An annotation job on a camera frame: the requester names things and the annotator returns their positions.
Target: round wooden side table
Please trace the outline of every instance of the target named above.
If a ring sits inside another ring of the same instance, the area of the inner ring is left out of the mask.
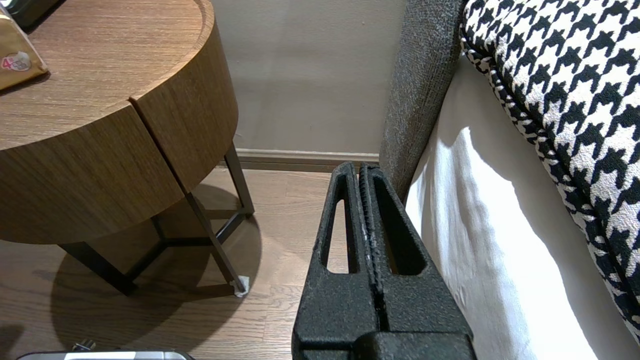
[[[66,0],[29,39],[51,73],[0,93],[0,238],[54,243],[124,294],[165,248],[221,243],[253,205],[237,103],[209,0]],[[192,189],[225,159],[241,208],[215,233]],[[185,198],[207,237],[166,239]],[[161,241],[123,274],[84,241],[151,218]]]

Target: wooden floor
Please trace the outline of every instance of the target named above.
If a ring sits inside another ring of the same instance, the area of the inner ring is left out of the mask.
[[[251,278],[244,299],[207,293],[206,286],[223,278],[203,247],[167,250],[125,297],[55,245],[0,241],[0,360],[66,350],[84,338],[96,341],[97,350],[176,348],[198,360],[290,359],[330,174],[245,174],[255,216],[223,246],[237,272]],[[216,169],[194,193],[206,208],[237,202],[226,169]],[[344,214],[337,214],[329,269],[346,272]],[[92,245],[125,270],[155,241],[144,223]]]

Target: table leg base frame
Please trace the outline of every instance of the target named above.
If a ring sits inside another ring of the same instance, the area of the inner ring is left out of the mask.
[[[193,194],[188,193],[186,195],[187,202],[191,206],[191,209],[198,218],[200,224],[207,231],[208,236],[199,238],[167,238],[164,236],[164,232],[160,226],[157,215],[153,216],[151,221],[156,229],[160,241],[157,242],[136,264],[134,264],[126,274],[119,271],[86,242],[68,243],[59,246],[116,288],[119,292],[127,296],[138,287],[134,283],[134,280],[142,274],[142,272],[145,271],[145,269],[147,269],[149,265],[151,265],[151,263],[153,263],[154,260],[156,260],[167,248],[208,246],[211,247],[211,255],[218,264],[226,282],[229,284],[230,293],[226,295],[232,295],[234,293],[233,284],[236,285],[235,289],[237,289],[237,291],[241,293],[244,292],[245,287],[239,280],[236,271],[222,249],[222,243],[227,240],[227,238],[234,232],[234,230],[237,229],[244,219],[253,215],[253,202],[251,200],[246,181],[244,180],[244,174],[240,167],[240,161],[238,160],[236,149],[233,145],[225,155],[225,161],[234,185],[236,186],[236,192],[240,198],[241,207],[227,220],[227,222],[225,222],[224,225],[222,225],[222,227],[220,227],[220,229],[218,229],[216,233],[211,229],[209,219],[206,218],[204,212],[200,209],[200,206],[195,200]]]

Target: black and white pattern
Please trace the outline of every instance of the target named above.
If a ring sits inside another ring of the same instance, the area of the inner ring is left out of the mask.
[[[640,342],[640,0],[470,0],[461,41]]]

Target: gray fabric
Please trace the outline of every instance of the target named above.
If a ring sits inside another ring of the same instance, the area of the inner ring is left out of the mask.
[[[380,149],[400,199],[438,119],[460,56],[464,0],[407,0]]]

